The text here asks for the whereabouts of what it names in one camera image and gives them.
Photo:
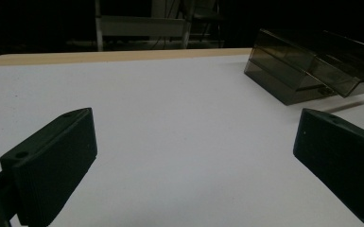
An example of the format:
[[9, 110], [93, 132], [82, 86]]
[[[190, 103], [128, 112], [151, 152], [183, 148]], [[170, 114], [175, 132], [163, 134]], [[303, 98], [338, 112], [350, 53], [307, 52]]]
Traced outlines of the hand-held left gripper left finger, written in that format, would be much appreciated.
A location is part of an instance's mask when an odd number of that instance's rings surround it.
[[52, 223], [97, 156], [93, 110], [64, 113], [0, 157], [28, 227]]

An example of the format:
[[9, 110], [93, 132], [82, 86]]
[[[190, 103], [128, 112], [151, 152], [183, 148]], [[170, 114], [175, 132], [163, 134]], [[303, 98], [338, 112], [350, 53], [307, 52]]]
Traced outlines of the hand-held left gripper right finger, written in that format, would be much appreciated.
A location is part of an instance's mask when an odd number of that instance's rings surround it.
[[330, 113], [304, 109], [294, 156], [364, 223], [364, 130]]

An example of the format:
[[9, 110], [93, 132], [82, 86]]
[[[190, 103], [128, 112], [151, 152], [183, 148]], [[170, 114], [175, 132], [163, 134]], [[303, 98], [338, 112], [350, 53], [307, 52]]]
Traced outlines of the smoky transparent plastic box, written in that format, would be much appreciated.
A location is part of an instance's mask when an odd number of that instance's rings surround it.
[[286, 105], [364, 94], [364, 43], [320, 30], [262, 29], [244, 73]]

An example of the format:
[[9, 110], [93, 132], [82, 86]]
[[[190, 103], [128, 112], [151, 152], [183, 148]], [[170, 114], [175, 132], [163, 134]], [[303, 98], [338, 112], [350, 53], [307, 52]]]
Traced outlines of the dark chair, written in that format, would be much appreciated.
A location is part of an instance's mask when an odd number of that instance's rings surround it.
[[191, 27], [194, 23], [204, 24], [200, 38], [211, 27], [215, 30], [218, 47], [221, 47], [221, 25], [225, 18], [220, 14], [219, 0], [179, 0], [179, 12], [182, 14], [184, 25], [182, 29], [182, 47], [188, 46]]

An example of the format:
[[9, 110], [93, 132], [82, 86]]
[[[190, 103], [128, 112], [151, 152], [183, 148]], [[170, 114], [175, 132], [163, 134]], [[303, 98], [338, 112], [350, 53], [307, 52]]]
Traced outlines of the white metal frame stand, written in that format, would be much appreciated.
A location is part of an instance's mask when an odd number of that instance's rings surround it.
[[103, 50], [104, 36], [180, 37], [181, 48], [188, 46], [191, 23], [186, 19], [112, 16], [101, 13], [100, 0], [95, 0], [95, 33], [97, 50]]

